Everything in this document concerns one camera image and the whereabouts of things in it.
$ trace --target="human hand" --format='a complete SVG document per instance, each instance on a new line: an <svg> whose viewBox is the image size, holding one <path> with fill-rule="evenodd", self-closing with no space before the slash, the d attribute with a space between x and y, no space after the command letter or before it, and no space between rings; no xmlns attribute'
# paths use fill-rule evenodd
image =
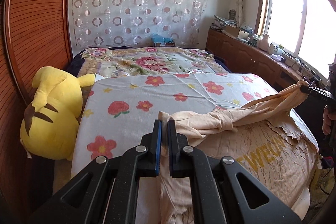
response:
<svg viewBox="0 0 336 224"><path fill-rule="evenodd" d="M331 121L336 121L336 112L329 113L327 106L323 110L323 126L322 131L324 135L330 134Z"/></svg>

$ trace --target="beige shirt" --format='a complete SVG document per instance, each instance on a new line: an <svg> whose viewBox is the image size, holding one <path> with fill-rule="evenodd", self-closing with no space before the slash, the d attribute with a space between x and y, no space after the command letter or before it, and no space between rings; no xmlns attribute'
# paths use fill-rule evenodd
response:
<svg viewBox="0 0 336 224"><path fill-rule="evenodd" d="M318 161L318 147L288 115L307 98L300 91L301 85L307 83L300 80L278 94L238 109L215 109L206 114L160 112L159 119L166 126L168 119L173 118L176 131L187 136L189 145L208 156L235 158L303 218L309 207L307 187ZM162 147L157 187L162 224L193 223L189 179L169 176L165 147Z"/></svg>

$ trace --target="wooden cabinet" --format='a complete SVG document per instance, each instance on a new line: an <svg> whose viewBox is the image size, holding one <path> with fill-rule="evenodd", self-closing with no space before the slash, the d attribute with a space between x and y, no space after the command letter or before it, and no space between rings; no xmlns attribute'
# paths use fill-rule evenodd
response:
<svg viewBox="0 0 336 224"><path fill-rule="evenodd" d="M266 52L221 32L209 30L207 50L225 59L233 73L253 73L276 90L284 89L301 79L293 69L271 59Z"/></svg>
<svg viewBox="0 0 336 224"><path fill-rule="evenodd" d="M279 68L274 65L272 60L267 60L262 56L259 60L255 61L253 73L265 79L268 83L273 83L275 77L279 75Z"/></svg>
<svg viewBox="0 0 336 224"><path fill-rule="evenodd" d="M253 52L249 51L248 48L242 47L238 48L236 51L236 69L237 73L253 73L253 67L255 65L255 58Z"/></svg>

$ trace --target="cardboard box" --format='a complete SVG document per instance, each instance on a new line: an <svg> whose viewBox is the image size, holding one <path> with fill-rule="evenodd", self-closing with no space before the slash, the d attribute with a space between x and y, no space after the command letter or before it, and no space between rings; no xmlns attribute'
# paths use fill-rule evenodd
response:
<svg viewBox="0 0 336 224"><path fill-rule="evenodd" d="M248 32L244 32L244 31L241 31L241 30L239 31L238 38L246 40L248 36L249 36Z"/></svg>
<svg viewBox="0 0 336 224"><path fill-rule="evenodd" d="M238 37L239 30L240 30L239 28L235 28L229 25L225 26L225 31L231 34L233 37Z"/></svg>
<svg viewBox="0 0 336 224"><path fill-rule="evenodd" d="M156 42L154 43L155 47L175 47L175 42Z"/></svg>

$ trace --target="cabinet door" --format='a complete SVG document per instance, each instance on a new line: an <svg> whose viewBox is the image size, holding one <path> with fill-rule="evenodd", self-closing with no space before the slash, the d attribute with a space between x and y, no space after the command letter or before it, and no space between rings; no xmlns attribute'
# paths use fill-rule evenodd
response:
<svg viewBox="0 0 336 224"><path fill-rule="evenodd" d="M219 48L219 40L214 35L209 34L207 40L207 50L212 52L213 54L217 54Z"/></svg>
<svg viewBox="0 0 336 224"><path fill-rule="evenodd" d="M263 78L270 85L273 85L275 77L279 74L279 69L275 62L262 56L260 60L256 61L253 73Z"/></svg>
<svg viewBox="0 0 336 224"><path fill-rule="evenodd" d="M220 41L220 47L218 49L218 56L225 59L226 61L226 66L230 69L230 70L235 70L235 62L234 62L234 54L235 54L235 47L232 44L232 41L228 40L228 39L222 39Z"/></svg>
<svg viewBox="0 0 336 224"><path fill-rule="evenodd" d="M236 71L233 71L234 73L253 73L255 64L253 49L243 45L243 47L237 49L235 60Z"/></svg>

